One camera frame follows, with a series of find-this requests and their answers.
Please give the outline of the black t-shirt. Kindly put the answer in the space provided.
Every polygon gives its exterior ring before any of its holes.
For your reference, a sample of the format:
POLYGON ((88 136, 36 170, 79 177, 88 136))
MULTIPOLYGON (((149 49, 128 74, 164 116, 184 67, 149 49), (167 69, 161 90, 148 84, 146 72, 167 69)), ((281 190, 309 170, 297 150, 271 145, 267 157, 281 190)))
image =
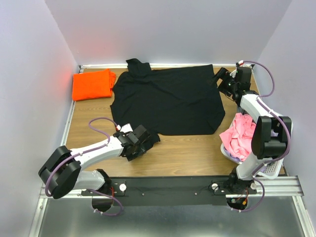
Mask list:
POLYGON ((221 125, 225 110, 211 64, 154 70, 134 58, 127 68, 113 87, 116 123, 161 135, 211 135, 221 125))

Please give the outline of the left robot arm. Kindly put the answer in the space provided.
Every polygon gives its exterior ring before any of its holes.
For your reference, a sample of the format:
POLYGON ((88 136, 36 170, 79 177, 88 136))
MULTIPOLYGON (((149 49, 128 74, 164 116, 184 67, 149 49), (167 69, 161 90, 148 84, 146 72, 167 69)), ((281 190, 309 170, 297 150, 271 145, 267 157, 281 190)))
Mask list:
POLYGON ((132 161, 145 154, 160 137, 140 125, 132 129, 130 124, 117 126, 112 136, 92 145, 68 149, 58 147, 39 170, 45 184, 45 194, 59 199, 72 190, 94 190, 106 194, 112 186, 109 175, 103 169, 87 171, 101 161, 123 157, 132 161))

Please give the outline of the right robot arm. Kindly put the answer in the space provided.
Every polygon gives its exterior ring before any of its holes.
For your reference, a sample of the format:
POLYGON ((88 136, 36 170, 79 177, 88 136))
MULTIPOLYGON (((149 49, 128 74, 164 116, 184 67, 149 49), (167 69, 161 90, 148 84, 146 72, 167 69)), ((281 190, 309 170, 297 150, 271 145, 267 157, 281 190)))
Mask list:
POLYGON ((220 92, 232 99, 242 115, 255 123, 250 137, 250 154, 238 162, 219 187, 232 194, 250 188, 257 176, 273 180, 278 177, 283 159, 289 153, 292 120, 269 108, 262 96, 250 89, 252 66, 237 63, 232 72, 221 67, 212 78, 220 92))

